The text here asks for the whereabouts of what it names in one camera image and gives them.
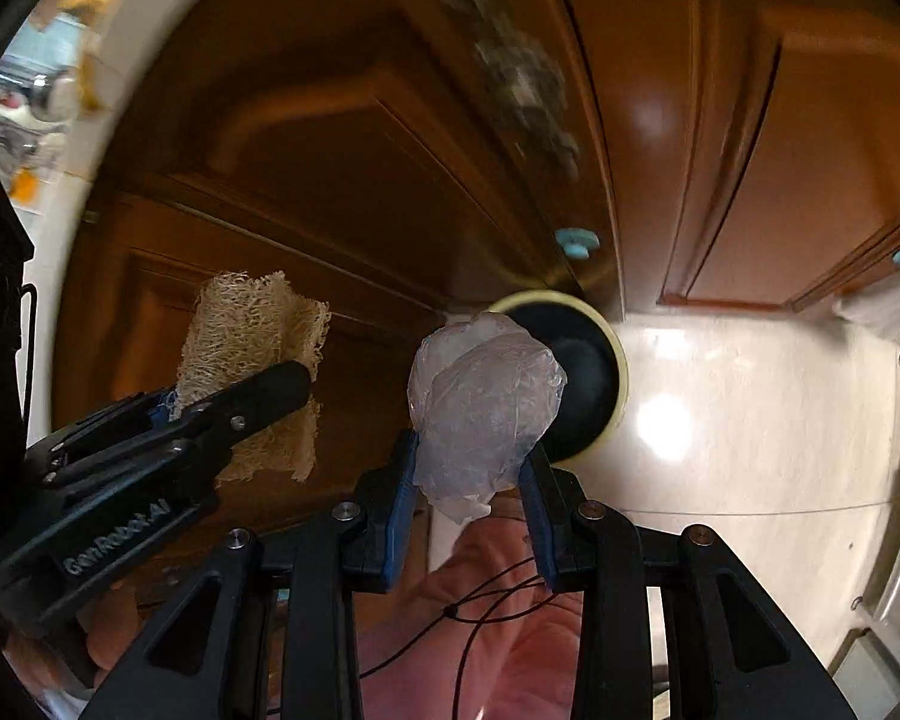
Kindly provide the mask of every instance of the yellow rim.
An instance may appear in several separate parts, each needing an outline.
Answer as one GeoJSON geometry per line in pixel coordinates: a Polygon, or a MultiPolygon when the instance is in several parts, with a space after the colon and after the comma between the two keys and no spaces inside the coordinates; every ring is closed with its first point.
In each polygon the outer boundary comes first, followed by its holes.
{"type": "MultiPolygon", "coordinates": [[[[508,295],[506,298],[497,300],[497,302],[490,306],[487,311],[492,311],[496,314],[506,314],[517,306],[525,306],[527,303],[560,303],[564,306],[570,306],[570,308],[575,309],[584,316],[592,319],[593,322],[597,324],[597,327],[604,332],[604,335],[607,336],[607,341],[610,342],[610,347],[613,349],[613,356],[616,357],[617,360],[617,370],[620,374],[620,391],[617,394],[617,403],[613,408],[613,413],[610,415],[610,420],[607,421],[607,424],[600,432],[600,435],[598,435],[591,443],[590,446],[593,446],[594,443],[613,433],[624,416],[624,406],[626,405],[626,399],[629,396],[629,370],[626,367],[626,355],[624,354],[624,347],[620,343],[620,338],[617,337],[613,328],[610,327],[610,323],[600,316],[593,306],[587,305],[579,298],[574,298],[573,295],[559,293],[555,290],[527,290],[522,293],[514,293],[513,295],[508,295]]],[[[573,460],[573,458],[566,458],[562,463],[566,463],[569,460],[573,460]]]]}

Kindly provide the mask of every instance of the loofah sponge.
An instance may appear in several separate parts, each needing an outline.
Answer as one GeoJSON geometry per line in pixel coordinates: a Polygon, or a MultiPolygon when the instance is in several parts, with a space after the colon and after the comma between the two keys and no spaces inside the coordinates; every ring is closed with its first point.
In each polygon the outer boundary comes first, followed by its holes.
{"type": "MultiPolygon", "coordinates": [[[[327,304],[295,293],[282,271],[262,278],[221,274],[211,279],[200,290],[183,344],[172,418],[275,362],[297,360],[316,379],[329,324],[327,304]]],[[[316,461],[319,412],[311,396],[303,409],[240,442],[217,482],[247,480],[261,469],[290,471],[302,482],[316,461]]]]}

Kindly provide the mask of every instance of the crumpled plastic bag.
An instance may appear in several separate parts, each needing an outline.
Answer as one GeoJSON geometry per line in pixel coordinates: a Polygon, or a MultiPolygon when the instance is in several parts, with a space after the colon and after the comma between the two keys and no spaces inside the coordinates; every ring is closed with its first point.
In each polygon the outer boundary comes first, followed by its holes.
{"type": "Polygon", "coordinates": [[[504,314],[479,314],[424,339],[407,397],[420,435],[413,483],[460,524],[516,487],[524,457],[557,416],[566,374],[504,314]]]}

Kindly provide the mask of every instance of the beige floor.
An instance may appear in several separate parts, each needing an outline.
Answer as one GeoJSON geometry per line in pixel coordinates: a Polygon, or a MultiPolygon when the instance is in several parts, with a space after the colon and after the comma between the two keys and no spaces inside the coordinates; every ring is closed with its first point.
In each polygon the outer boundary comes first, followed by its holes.
{"type": "MultiPolygon", "coordinates": [[[[618,331],[631,395],[619,430],[572,461],[584,490],[639,525],[711,525],[829,664],[889,512],[897,350],[835,323],[638,316],[618,331]]],[[[664,661],[658,614],[652,633],[664,661]]]]}

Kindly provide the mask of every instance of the tan scrubbing pad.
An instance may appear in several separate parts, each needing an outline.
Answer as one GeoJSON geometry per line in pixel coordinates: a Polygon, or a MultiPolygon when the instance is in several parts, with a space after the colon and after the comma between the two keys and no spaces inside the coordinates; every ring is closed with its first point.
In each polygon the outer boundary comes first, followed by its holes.
{"type": "MultiPolygon", "coordinates": [[[[298,295],[282,271],[250,278],[221,274],[200,290],[176,377],[173,418],[184,408],[276,362],[297,360],[316,379],[330,325],[326,303],[298,295]]],[[[247,480],[262,469],[290,471],[302,482],[313,470],[320,405],[307,405],[233,448],[217,482],[247,480]]]]}

